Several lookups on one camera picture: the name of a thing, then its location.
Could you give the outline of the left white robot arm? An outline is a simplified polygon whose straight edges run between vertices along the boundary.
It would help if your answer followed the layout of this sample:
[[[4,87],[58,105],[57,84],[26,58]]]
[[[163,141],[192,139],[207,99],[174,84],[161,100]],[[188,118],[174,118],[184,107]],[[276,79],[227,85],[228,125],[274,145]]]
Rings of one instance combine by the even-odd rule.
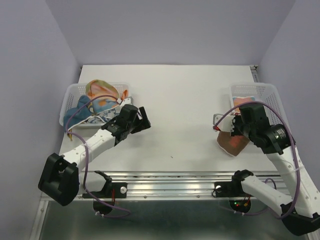
[[[80,192],[81,171],[128,135],[151,127],[145,108],[125,104],[120,114],[104,124],[91,138],[74,149],[51,154],[44,165],[38,189],[61,206],[70,204]]]

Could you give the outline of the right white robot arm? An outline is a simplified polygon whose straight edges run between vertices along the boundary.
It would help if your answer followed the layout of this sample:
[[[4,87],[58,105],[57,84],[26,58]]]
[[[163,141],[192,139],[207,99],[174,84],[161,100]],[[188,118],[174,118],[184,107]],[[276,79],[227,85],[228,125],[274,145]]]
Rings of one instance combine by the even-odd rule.
[[[313,183],[298,154],[294,138],[284,120],[271,125],[267,104],[248,102],[239,106],[233,120],[237,132],[248,137],[276,167],[289,195],[260,181],[253,173],[237,171],[230,182],[235,195],[249,194],[268,206],[285,227],[301,236],[320,228],[320,191]]]

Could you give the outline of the orange brown bear towel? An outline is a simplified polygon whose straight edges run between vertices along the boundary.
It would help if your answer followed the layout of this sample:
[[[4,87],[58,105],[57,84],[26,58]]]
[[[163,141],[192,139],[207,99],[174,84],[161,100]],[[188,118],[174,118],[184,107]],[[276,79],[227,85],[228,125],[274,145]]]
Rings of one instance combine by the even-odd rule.
[[[231,136],[230,132],[224,131],[218,133],[216,141],[223,151],[233,157],[238,156],[250,142],[250,140],[243,135]]]

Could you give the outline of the blue polka dot towel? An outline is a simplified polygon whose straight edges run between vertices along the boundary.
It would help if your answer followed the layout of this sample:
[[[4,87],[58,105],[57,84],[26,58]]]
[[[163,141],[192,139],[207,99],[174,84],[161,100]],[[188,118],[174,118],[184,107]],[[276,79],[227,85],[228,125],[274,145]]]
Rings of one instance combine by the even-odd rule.
[[[254,96],[247,96],[247,97],[239,97],[239,96],[234,96],[232,98],[232,103],[233,103],[233,106],[239,106],[240,104],[243,104],[243,103],[247,103],[247,102],[253,102],[255,101],[255,97]]]

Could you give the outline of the orange pastel patterned towel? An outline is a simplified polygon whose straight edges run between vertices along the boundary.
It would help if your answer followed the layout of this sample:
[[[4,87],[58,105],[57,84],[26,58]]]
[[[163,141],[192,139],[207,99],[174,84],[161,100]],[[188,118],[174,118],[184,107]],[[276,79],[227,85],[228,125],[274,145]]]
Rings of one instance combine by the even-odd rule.
[[[118,107],[122,100],[129,97],[129,93],[126,84],[112,85],[100,79],[92,80],[85,86],[86,96],[93,100],[88,108],[94,114]]]

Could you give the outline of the dark blue towel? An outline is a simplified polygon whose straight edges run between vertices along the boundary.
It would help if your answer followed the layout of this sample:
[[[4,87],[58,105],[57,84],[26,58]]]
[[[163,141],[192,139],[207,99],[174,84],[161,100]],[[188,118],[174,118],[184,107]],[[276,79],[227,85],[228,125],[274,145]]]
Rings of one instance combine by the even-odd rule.
[[[64,132],[67,132],[67,128],[70,131],[74,126],[85,122],[88,118],[92,116],[91,111],[88,108],[90,105],[90,98],[86,95],[82,95],[76,107],[72,107],[65,113],[63,117],[63,129]]]

